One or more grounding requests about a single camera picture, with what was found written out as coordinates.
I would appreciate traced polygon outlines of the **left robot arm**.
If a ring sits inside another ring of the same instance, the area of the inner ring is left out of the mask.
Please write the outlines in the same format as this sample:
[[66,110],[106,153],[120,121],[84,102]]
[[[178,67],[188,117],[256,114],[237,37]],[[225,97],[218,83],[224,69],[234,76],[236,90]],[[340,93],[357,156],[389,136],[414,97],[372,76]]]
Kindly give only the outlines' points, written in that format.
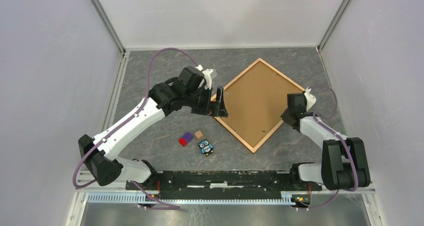
[[185,67],[178,77],[154,85],[141,102],[127,115],[105,131],[78,140],[81,161],[75,174],[85,165],[99,186],[115,180],[136,181],[144,189],[157,184],[157,176],[142,161],[119,157],[123,149],[150,126],[182,107],[190,107],[193,114],[227,117],[224,89],[217,87],[212,100],[214,69],[202,66]]

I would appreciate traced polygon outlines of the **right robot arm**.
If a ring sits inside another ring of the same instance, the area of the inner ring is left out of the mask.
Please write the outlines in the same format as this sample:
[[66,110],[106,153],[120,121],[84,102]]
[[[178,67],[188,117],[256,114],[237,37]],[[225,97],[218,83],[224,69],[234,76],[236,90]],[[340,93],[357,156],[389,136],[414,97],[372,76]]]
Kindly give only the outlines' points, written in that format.
[[329,190],[355,191],[368,187],[371,175],[364,142],[345,136],[326,125],[314,112],[307,92],[287,95],[283,122],[308,137],[321,149],[321,162],[295,163],[290,169],[289,184],[301,190],[309,182],[324,185]]

